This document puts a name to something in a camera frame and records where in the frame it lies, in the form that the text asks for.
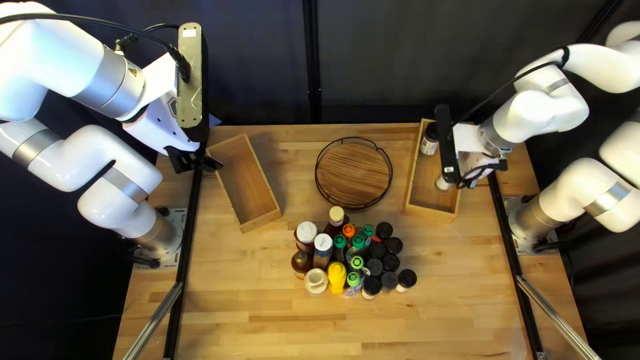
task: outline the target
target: orange cap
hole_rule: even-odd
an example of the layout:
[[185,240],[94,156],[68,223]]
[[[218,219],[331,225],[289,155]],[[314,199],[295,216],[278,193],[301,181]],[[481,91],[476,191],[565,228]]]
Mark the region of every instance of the orange cap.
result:
[[356,227],[351,224],[346,224],[342,227],[342,234],[348,238],[352,238],[356,234]]

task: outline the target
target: metal mounting plate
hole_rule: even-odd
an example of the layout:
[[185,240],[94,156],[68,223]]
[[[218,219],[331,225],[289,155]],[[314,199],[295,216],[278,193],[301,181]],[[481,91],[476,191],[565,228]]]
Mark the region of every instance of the metal mounting plate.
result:
[[[178,227],[180,228],[180,230],[184,230],[184,224],[185,221],[187,219],[187,209],[186,208],[169,208],[169,216],[166,217],[167,220],[169,220],[172,224],[176,224],[178,225]],[[147,270],[176,270],[178,269],[178,262],[180,260],[180,250],[182,248],[182,245],[180,247],[178,247],[178,250],[176,250],[175,254],[173,256],[170,256],[168,258],[164,258],[164,259],[160,259],[160,267],[156,268],[156,269],[152,269],[147,265],[142,265],[142,264],[137,264],[134,263],[133,264],[133,270],[134,271],[147,271]],[[140,258],[147,258],[146,256],[144,256],[144,254],[142,253],[141,249],[138,249],[136,251],[134,251],[133,253],[134,256],[138,256]]]
[[[520,195],[502,197],[502,203],[504,204],[504,209],[507,213],[507,216],[509,215],[510,211],[513,211],[514,209],[518,209],[525,205],[522,203],[523,197],[524,196],[520,196]],[[516,253],[518,254],[518,256],[540,256],[540,255],[559,254],[557,249],[548,249],[548,250],[543,250],[541,252],[535,252],[531,249],[531,247],[534,245],[533,243],[528,241],[518,241],[518,238],[514,234],[511,234],[511,236],[513,238],[513,245],[516,248]],[[547,234],[547,240],[550,243],[554,243],[558,241],[558,237],[556,235],[555,230],[552,230],[550,233]]]

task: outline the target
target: green cap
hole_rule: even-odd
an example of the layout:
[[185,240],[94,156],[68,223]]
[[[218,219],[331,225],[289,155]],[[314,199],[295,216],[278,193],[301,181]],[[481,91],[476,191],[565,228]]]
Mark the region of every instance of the green cap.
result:
[[362,249],[365,245],[365,240],[361,235],[356,235],[351,239],[351,244],[356,249]]
[[360,274],[357,272],[350,272],[349,275],[347,275],[347,283],[349,286],[360,285]]
[[376,233],[376,228],[373,227],[373,225],[367,224],[362,227],[362,234],[364,234],[364,236],[369,237],[375,233]]
[[342,249],[346,245],[347,245],[347,238],[345,238],[344,235],[338,234],[333,238],[333,246],[337,247],[338,249]]
[[364,260],[362,259],[362,256],[354,256],[351,259],[351,267],[354,270],[361,269],[363,266],[364,266]]

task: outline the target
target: black wire rim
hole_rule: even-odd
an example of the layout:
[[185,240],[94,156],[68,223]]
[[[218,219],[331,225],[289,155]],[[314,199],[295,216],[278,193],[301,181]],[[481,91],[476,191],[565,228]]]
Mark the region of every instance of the black wire rim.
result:
[[[382,156],[382,159],[385,161],[385,163],[387,164],[387,168],[389,169],[389,181],[387,183],[387,187],[385,188],[385,190],[379,195],[377,196],[375,199],[366,202],[366,203],[362,203],[362,204],[349,204],[349,203],[345,203],[345,202],[341,202],[335,198],[333,198],[331,195],[329,195],[329,193],[322,187],[322,185],[320,185],[320,182],[318,181],[318,165],[320,164],[320,160],[323,158],[324,155],[326,155],[326,153],[338,146],[338,145],[342,145],[345,143],[345,140],[352,140],[352,141],[347,141],[347,143],[360,143],[362,145],[366,145],[372,149],[374,149],[378,154],[380,154]],[[387,193],[387,191],[389,191],[389,187],[391,187],[391,180],[393,180],[394,178],[394,167],[391,165],[391,160],[389,159],[389,155],[387,155],[387,153],[381,148],[378,147],[378,145],[376,145],[376,143],[374,143],[373,141],[369,140],[369,139],[365,139],[365,138],[361,138],[359,136],[347,136],[345,138],[339,138],[338,140],[334,140],[332,142],[330,142],[327,146],[325,146],[320,153],[318,154],[318,157],[316,158],[316,168],[314,170],[314,175],[316,178],[316,187],[318,189],[318,191],[320,192],[320,195],[322,197],[324,197],[325,200],[327,200],[328,202],[332,203],[333,205],[336,206],[340,206],[343,209],[347,209],[347,210],[362,210],[365,208],[368,208],[369,206],[372,206],[373,204],[377,203],[378,201],[380,201],[385,194]]]

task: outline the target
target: yellow bottle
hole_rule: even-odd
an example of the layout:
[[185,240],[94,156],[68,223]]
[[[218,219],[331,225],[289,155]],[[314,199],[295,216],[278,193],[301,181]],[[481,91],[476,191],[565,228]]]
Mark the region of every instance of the yellow bottle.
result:
[[329,264],[326,273],[329,277],[329,291],[334,295],[341,294],[344,290],[344,281],[347,279],[344,264],[334,261]]

